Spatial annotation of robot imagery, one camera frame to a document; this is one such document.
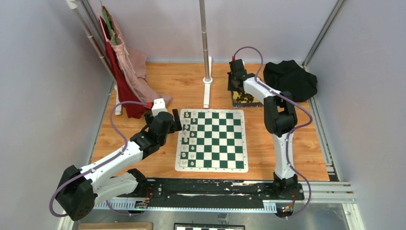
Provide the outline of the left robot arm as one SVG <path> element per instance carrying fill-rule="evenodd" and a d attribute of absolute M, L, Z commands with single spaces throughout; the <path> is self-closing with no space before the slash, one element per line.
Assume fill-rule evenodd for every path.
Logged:
<path fill-rule="evenodd" d="M 137 169 L 121 176 L 117 173 L 127 166 L 142 161 L 166 144 L 168 134 L 182 130 L 179 112 L 160 111 L 146 115 L 146 126 L 124 145 L 89 165 L 67 167 L 49 202 L 55 217 L 70 217 L 77 221 L 88 215 L 95 205 L 123 194 L 141 198 L 146 194 L 145 177 Z"/>

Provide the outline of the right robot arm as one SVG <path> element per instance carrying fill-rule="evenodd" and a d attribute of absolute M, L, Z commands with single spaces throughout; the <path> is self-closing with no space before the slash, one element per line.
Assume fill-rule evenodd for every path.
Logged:
<path fill-rule="evenodd" d="M 290 199 L 298 178 L 292 169 L 293 144 L 290 140 L 290 131 L 297 125 L 297 115 L 294 106 L 285 100 L 289 94 L 269 88 L 255 74 L 248 73 L 241 59 L 232 59 L 229 66 L 228 90 L 250 94 L 263 104 L 264 124 L 271 133 L 276 157 L 271 191 L 279 200 Z"/>

